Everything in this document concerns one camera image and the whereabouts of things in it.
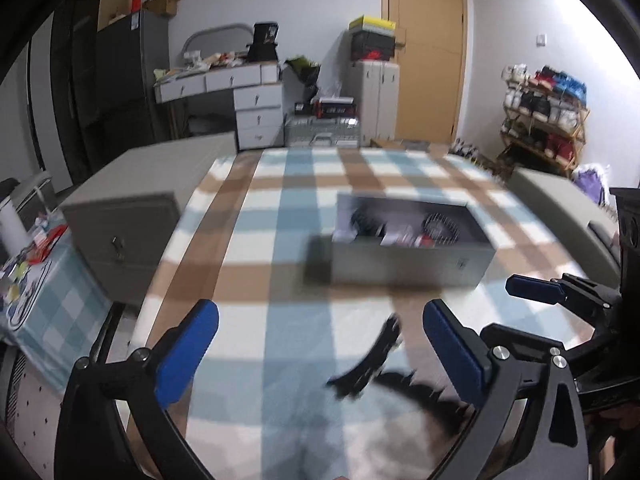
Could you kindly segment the wooden door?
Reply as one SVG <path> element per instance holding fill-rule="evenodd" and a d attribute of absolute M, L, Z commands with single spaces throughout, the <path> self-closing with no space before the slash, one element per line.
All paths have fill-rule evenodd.
<path fill-rule="evenodd" d="M 464 83 L 468 0 L 386 0 L 400 68 L 396 136 L 449 143 Z"/>

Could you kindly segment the grey bed footboard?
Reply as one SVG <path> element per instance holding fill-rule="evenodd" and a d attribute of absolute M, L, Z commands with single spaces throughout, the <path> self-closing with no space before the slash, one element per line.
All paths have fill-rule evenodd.
<path fill-rule="evenodd" d="M 506 187 L 555 235 L 587 278 L 620 286 L 618 225 L 571 180 L 516 168 Z"/>

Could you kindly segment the plaid bed sheet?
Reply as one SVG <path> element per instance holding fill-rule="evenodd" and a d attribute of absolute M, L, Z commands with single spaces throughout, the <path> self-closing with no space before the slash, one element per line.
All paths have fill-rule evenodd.
<path fill-rule="evenodd" d="M 331 236 L 341 194 L 463 204 L 495 248 L 471 288 L 335 286 Z M 186 205 L 146 293 L 133 347 L 152 346 L 200 299 L 220 325 L 171 417 L 218 479 L 424 479 L 451 441 L 399 394 L 370 385 L 340 401 L 328 379 L 399 315 L 388 359 L 452 388 L 422 328 L 436 297 L 465 325 L 491 323 L 574 347 L 590 328 L 558 306 L 513 298 L 512 274 L 557 278 L 578 266 L 544 224 L 489 174 L 447 155 L 374 148 L 278 148 L 215 162 Z"/>

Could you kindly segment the grey cardboard box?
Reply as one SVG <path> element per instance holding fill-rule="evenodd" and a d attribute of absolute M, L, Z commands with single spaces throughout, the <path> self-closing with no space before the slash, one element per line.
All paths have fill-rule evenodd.
<path fill-rule="evenodd" d="M 386 235 L 356 237 L 352 213 L 371 209 Z M 496 248 L 468 206 L 405 197 L 340 194 L 332 234 L 331 280 L 344 285 L 474 287 Z"/>

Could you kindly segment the dark tall cabinet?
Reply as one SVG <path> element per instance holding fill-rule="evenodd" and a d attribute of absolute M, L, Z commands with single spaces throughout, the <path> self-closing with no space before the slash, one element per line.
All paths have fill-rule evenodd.
<path fill-rule="evenodd" d="M 168 21 L 147 10 L 98 29 L 94 14 L 53 14 L 53 110 L 73 184 L 132 148 L 170 139 L 155 101 L 156 70 L 169 66 Z"/>

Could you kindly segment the black hat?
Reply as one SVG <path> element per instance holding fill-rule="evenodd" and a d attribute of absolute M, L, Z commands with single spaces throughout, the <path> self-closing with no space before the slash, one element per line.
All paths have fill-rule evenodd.
<path fill-rule="evenodd" d="M 253 41 L 248 46 L 246 60 L 250 63 L 278 62 L 277 22 L 260 22 L 254 24 Z"/>

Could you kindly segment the silver suitcase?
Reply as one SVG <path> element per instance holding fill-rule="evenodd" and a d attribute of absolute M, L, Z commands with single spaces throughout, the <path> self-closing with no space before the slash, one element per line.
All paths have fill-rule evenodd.
<path fill-rule="evenodd" d="M 355 117 L 292 116 L 284 127 L 288 148 L 359 148 L 362 135 Z"/>

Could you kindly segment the grey nightstand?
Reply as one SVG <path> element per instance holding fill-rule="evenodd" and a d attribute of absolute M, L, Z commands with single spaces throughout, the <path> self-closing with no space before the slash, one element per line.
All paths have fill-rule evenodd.
<path fill-rule="evenodd" d="M 141 306 L 172 232 L 232 132 L 133 148 L 62 201 L 74 244 L 109 300 Z"/>

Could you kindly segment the wooden shoe rack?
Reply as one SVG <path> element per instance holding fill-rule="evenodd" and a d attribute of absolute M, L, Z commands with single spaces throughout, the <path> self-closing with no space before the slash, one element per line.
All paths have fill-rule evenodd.
<path fill-rule="evenodd" d="M 570 177 L 586 145 L 586 84 L 548 65 L 533 73 L 525 64 L 508 65 L 501 78 L 506 94 L 500 164 Z"/>

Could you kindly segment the white drawer desk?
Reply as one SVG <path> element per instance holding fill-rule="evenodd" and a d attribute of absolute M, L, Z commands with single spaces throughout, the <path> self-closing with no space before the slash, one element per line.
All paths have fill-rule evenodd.
<path fill-rule="evenodd" d="M 195 115 L 218 114 L 230 122 L 241 151 L 283 145 L 284 106 L 276 62 L 184 70 L 154 84 L 157 103 L 179 104 Z"/>

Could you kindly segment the black bat hair clip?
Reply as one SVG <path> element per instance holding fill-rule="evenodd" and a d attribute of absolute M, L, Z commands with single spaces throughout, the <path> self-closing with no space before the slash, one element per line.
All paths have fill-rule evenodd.
<path fill-rule="evenodd" d="M 427 382 L 417 382 L 414 370 L 408 373 L 384 370 L 390 352 L 400 345 L 400 335 L 400 319 L 392 314 L 384 322 L 367 354 L 351 370 L 329 378 L 326 386 L 333 390 L 337 400 L 355 400 L 373 382 L 412 401 L 421 410 L 434 416 L 450 436 L 457 436 L 468 420 L 468 404 L 444 399 L 444 390 Z"/>

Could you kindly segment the stacked shoe boxes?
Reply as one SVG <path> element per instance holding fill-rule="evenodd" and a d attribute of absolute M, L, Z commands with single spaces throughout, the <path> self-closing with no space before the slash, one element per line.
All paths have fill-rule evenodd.
<path fill-rule="evenodd" d="M 363 15 L 349 23 L 350 59 L 352 61 L 388 62 L 395 55 L 396 24 Z"/>

